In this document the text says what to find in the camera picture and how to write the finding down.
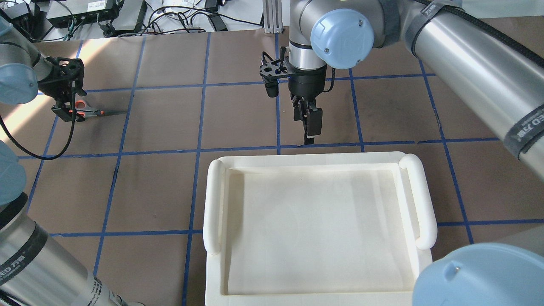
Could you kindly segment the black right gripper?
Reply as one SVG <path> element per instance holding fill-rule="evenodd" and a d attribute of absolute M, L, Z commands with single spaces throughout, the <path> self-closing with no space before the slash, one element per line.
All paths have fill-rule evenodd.
<path fill-rule="evenodd" d="M 301 121 L 305 128 L 304 144 L 312 145 L 321 135 L 323 110 L 315 99 L 324 91 L 326 70 L 313 70 L 307 74 L 289 78 L 289 91 L 294 108 L 294 121 Z"/>

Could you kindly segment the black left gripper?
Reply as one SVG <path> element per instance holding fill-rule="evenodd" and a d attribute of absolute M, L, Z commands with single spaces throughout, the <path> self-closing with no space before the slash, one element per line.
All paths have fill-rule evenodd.
<path fill-rule="evenodd" d="M 58 81 L 53 85 L 53 99 L 56 104 L 52 112 L 64 122 L 70 122 L 75 109 L 76 95 L 85 96 L 83 83 L 80 81 Z"/>

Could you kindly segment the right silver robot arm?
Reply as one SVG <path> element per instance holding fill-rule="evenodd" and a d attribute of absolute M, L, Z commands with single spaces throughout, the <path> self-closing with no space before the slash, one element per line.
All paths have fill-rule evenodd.
<path fill-rule="evenodd" d="M 452 0 L 292 0 L 294 68 L 353 68 L 402 40 L 507 151 L 543 177 L 543 58 Z M 543 227 L 457 249 L 424 269 L 414 306 L 542 306 Z"/>

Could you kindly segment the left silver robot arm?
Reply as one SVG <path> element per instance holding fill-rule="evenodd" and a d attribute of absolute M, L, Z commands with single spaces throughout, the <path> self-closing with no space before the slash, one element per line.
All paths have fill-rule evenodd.
<path fill-rule="evenodd" d="M 60 118 L 83 118 L 75 107 L 83 90 L 80 59 L 47 57 L 6 19 L 1 19 L 1 102 L 52 97 Z M 10 306 L 136 306 L 115 294 L 62 247 L 26 209 L 26 172 L 1 143 L 1 304 Z"/>

